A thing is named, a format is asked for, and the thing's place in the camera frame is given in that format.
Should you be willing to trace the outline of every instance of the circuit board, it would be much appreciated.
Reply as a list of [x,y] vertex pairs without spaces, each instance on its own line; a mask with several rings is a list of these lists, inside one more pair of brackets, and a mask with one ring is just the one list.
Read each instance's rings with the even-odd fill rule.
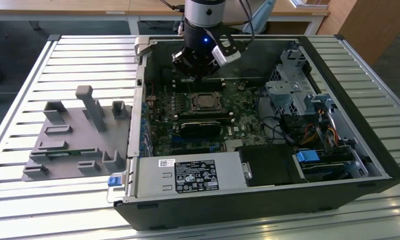
[[[247,87],[240,79],[225,80],[225,87],[215,92],[177,93],[172,85],[155,84],[153,87],[147,103],[155,156],[227,152],[231,151],[225,146],[228,140],[240,140],[244,146],[267,144],[255,110],[257,87]],[[176,118],[196,111],[199,115],[208,114],[208,111],[219,114],[228,112],[231,117],[225,117],[228,122],[220,123],[220,132],[215,137],[184,139],[180,135],[184,123],[216,123],[216,119],[207,117],[199,121]]]

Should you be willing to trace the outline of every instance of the motherboard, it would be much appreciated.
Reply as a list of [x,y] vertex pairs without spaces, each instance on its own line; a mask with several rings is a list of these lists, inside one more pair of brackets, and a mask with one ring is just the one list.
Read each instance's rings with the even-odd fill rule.
[[243,78],[211,79],[200,89],[189,79],[151,82],[145,101],[153,155],[232,152],[267,144],[255,108],[259,89]]

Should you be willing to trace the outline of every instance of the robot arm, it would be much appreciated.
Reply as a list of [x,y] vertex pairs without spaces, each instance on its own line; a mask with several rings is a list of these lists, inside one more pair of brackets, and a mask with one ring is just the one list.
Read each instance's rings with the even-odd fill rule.
[[243,30],[252,33],[252,39],[244,42],[235,41],[231,35],[233,29],[223,23],[227,2],[231,1],[185,0],[184,7],[179,7],[184,11],[184,46],[180,52],[173,54],[172,61],[176,68],[197,82],[241,57],[241,52],[253,41],[255,32],[265,25],[275,5],[275,0],[267,0],[252,14],[245,7],[247,3],[251,11],[249,3],[237,0],[248,19]]

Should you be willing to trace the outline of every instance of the barcode sticker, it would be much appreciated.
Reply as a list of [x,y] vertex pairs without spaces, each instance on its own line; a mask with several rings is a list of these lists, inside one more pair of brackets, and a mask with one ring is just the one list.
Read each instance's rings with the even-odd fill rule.
[[107,14],[127,14],[125,11],[107,11]]
[[175,166],[175,159],[160,159],[159,160],[159,167],[173,167]]

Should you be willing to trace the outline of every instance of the metal rails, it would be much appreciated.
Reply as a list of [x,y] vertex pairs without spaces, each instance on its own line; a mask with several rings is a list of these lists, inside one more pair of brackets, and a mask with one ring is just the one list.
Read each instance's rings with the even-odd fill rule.
[[[309,40],[400,164],[400,101],[344,41]],[[400,236],[400,185],[340,209],[311,214],[136,232],[107,202],[107,176],[20,181],[48,100],[81,107],[77,85],[92,85],[103,106],[132,105],[133,36],[63,36],[48,41],[0,126],[0,239],[383,239]],[[325,86],[317,83],[325,92]]]

